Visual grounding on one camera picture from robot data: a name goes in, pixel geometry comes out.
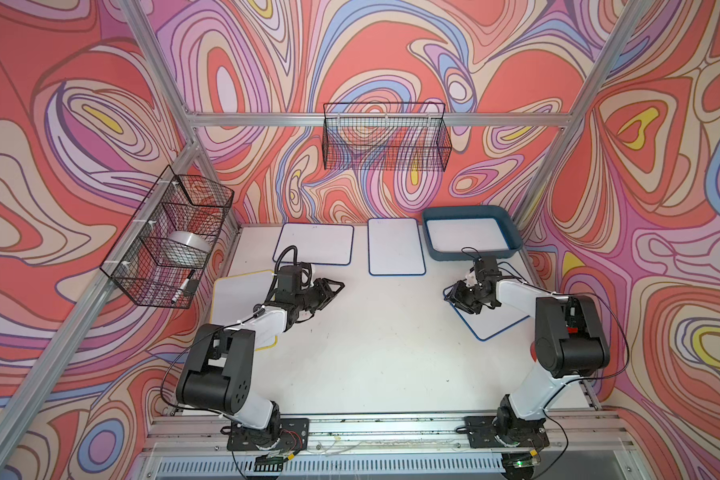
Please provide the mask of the blue-framed whiteboard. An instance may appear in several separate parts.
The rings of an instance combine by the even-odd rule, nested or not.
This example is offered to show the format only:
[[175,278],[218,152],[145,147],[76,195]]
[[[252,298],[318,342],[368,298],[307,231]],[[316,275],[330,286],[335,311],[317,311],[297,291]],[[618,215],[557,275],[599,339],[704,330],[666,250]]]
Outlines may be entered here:
[[427,221],[426,226],[437,252],[460,253],[464,247],[479,252],[509,248],[499,223],[493,218],[436,219]]
[[286,223],[272,255],[275,261],[286,247],[294,245],[298,259],[318,265],[347,266],[351,263],[354,227],[351,225]]
[[368,270],[372,276],[426,274],[421,236],[415,219],[370,219],[367,233]]
[[488,341],[529,320],[534,314],[535,299],[541,294],[539,289],[519,274],[512,273],[499,264],[498,268],[502,279],[491,282],[494,284],[497,299],[501,302],[501,306],[496,309],[483,309],[478,315],[470,315],[447,302],[443,294],[443,300],[455,310],[471,334],[481,342]]

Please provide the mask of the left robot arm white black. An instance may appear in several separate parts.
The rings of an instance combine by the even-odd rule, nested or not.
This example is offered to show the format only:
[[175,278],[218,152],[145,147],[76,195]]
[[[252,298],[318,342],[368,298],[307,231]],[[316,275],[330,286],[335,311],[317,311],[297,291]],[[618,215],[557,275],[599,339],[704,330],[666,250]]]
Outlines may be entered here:
[[290,435],[278,404],[253,390],[255,351],[299,323],[304,312],[313,316],[324,309],[344,289],[343,282],[326,278],[299,287],[271,285],[245,318],[201,327],[175,388],[178,405],[228,418],[229,433],[243,435],[256,449],[283,449]]

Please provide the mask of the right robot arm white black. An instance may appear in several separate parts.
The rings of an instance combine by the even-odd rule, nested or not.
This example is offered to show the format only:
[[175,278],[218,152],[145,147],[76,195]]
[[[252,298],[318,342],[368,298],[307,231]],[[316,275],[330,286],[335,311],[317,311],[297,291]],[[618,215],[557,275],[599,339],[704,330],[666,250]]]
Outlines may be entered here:
[[610,362],[610,348],[594,302],[508,278],[472,286],[459,280],[445,288],[443,296],[468,314],[508,305],[534,320],[534,366],[521,385],[502,398],[487,430],[505,447],[546,446],[547,409],[568,385],[592,376]]

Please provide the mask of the yellow-framed whiteboard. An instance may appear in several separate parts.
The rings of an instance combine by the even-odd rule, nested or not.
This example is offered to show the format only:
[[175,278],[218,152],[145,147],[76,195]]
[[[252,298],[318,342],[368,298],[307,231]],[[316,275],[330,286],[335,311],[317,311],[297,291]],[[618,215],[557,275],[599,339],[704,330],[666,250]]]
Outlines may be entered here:
[[213,325],[233,325],[254,314],[264,301],[273,279],[271,270],[219,278],[214,283],[210,320]]

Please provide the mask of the teal plastic storage box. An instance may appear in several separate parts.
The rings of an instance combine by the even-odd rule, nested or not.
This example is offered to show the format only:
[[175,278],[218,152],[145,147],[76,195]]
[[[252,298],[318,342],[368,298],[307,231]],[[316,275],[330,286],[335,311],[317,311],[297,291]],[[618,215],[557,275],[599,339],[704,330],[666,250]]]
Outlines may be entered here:
[[510,214],[496,205],[427,208],[422,212],[428,253],[436,261],[467,260],[462,251],[505,259],[524,248]]

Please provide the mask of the silver tape roll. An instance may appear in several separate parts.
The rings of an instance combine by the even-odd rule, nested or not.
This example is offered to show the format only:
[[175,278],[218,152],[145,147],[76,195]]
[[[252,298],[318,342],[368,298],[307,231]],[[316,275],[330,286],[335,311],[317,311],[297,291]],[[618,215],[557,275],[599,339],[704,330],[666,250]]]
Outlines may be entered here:
[[165,266],[189,269],[203,268],[210,243],[202,236],[188,231],[174,231],[160,242],[159,253]]

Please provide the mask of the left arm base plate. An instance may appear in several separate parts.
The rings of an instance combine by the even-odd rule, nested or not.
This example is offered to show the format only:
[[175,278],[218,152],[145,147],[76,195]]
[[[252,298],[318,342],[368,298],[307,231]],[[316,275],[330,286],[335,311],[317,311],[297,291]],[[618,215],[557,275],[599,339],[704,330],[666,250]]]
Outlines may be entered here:
[[307,417],[294,417],[273,421],[262,430],[233,422],[222,427],[220,433],[227,437],[227,449],[231,452],[282,453],[305,450],[309,430]]

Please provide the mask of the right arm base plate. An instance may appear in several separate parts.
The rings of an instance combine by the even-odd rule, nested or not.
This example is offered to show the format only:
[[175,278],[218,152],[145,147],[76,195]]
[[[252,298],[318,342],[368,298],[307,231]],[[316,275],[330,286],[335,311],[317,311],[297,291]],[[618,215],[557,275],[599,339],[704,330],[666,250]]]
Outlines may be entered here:
[[524,448],[543,450],[550,445],[544,420],[527,421],[505,415],[467,416],[456,433],[466,435],[477,448]]

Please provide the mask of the aluminium front rail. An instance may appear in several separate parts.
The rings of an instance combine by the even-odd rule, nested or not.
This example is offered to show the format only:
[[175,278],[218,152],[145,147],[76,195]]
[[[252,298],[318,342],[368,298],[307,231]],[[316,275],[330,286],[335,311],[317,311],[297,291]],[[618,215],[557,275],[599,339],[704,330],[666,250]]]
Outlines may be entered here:
[[[320,414],[309,417],[304,456],[365,453],[460,453],[470,444],[467,412]],[[605,451],[638,448],[618,414],[609,411],[557,410],[545,423],[545,452]],[[222,455],[229,421],[214,416],[160,417],[148,428],[144,453]]]

